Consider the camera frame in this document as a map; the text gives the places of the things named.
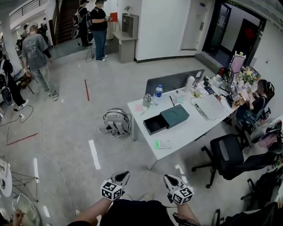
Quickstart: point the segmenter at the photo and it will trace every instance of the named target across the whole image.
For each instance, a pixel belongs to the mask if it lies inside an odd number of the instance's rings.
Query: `gray partition panel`
[[[200,77],[196,78],[198,72],[201,72],[201,75]],[[204,69],[191,72],[183,72],[175,75],[168,75],[156,79],[149,79],[147,80],[145,93],[153,96],[155,89],[159,84],[162,85],[164,93],[183,88],[186,86],[187,79],[190,76],[193,76],[196,81],[201,81],[203,79],[203,73]]]

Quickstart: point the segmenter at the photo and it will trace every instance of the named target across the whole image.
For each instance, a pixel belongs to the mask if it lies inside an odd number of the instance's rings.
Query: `white column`
[[[13,68],[16,71],[17,69],[21,69],[22,65],[19,61],[19,57],[15,49],[15,44],[13,42],[10,19],[8,14],[1,15],[1,25],[2,25],[5,49],[11,61],[11,64],[13,65]]]

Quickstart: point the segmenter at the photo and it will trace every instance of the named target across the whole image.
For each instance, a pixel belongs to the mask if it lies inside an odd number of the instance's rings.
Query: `exit sign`
[[[230,5],[238,7],[238,3],[237,2],[233,2],[233,1],[227,0],[227,3],[230,4]]]

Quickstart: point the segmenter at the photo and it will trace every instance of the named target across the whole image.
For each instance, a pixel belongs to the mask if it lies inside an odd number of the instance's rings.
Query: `green tape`
[[[158,142],[158,140],[155,141],[155,148],[159,149],[159,142]]]

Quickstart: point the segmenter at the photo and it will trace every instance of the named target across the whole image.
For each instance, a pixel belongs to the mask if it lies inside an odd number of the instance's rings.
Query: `black cap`
[[[80,1],[80,4],[82,5],[83,3],[89,3],[89,1],[87,1],[87,0],[81,0],[81,1]]]

